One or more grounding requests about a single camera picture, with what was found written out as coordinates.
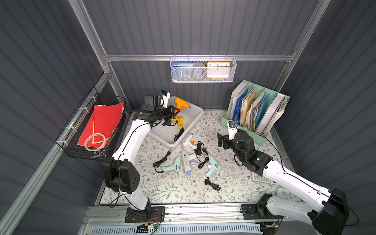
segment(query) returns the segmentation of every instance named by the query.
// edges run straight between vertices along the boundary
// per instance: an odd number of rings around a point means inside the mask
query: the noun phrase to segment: floral tablecloth
[[[246,167],[239,167],[234,162],[234,153],[231,149],[224,150],[217,145],[217,132],[227,135],[228,131],[221,125],[224,111],[205,111],[199,122],[191,131],[193,140],[201,141],[210,155],[221,165],[221,170],[216,171],[210,181],[221,186],[220,191],[205,185],[205,172],[208,171],[208,163],[202,169],[198,164],[191,163],[192,173],[188,176],[183,170],[176,174],[174,171],[158,174],[153,163],[167,153],[167,149],[158,141],[146,136],[136,159],[136,169],[141,175],[139,187],[150,198],[152,203],[200,203],[200,202],[256,202],[264,194],[269,193],[286,200],[300,201],[296,195],[280,185],[260,183],[252,180],[251,172]],[[267,137],[275,146],[270,135]],[[280,162],[280,157],[275,148],[265,141],[262,146],[255,145],[259,151],[266,152]],[[168,160],[162,165],[169,166],[180,156],[182,147],[173,151]],[[100,203],[109,204],[117,197],[117,192],[105,188]],[[120,197],[118,204],[128,204]]]

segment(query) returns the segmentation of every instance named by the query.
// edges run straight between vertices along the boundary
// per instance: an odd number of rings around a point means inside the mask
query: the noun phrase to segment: orange glue gun
[[[175,98],[175,102],[176,102],[176,108],[180,109],[180,112],[183,111],[183,107],[190,108],[189,104],[185,102],[184,100],[180,99],[179,97]]]

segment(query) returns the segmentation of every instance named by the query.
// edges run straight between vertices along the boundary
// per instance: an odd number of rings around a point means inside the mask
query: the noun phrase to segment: white robotic arm
[[[134,115],[122,144],[112,157],[106,157],[102,161],[106,186],[118,192],[119,197],[124,196],[139,217],[149,218],[150,200],[138,187],[140,175],[135,168],[136,155],[156,121],[164,120],[163,125],[170,125],[171,118],[178,114],[179,109],[167,105],[169,97],[170,93],[166,91],[161,91],[158,95],[146,95],[145,104]]]
[[[330,191],[284,169],[271,156],[257,151],[253,138],[247,132],[238,130],[236,121],[229,121],[227,126],[228,135],[222,136],[217,133],[219,147],[231,148],[247,169],[279,183],[303,200],[287,201],[271,194],[264,194],[257,203],[259,215],[291,217],[312,225],[323,235],[342,233],[349,217],[345,193],[337,188]]]

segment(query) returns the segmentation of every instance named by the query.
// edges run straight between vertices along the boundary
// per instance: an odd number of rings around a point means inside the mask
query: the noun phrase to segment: clock
[[[230,76],[231,63],[228,61],[209,61],[206,67],[206,76],[212,80],[223,80]]]

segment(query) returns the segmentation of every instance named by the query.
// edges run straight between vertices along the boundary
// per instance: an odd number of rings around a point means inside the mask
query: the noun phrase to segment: red folder
[[[85,140],[94,133],[102,133],[106,137],[106,144],[120,122],[124,104],[110,106],[94,106],[94,112],[86,124],[77,145],[84,146]],[[88,147],[98,148],[102,145],[103,138],[95,136],[88,142]]]

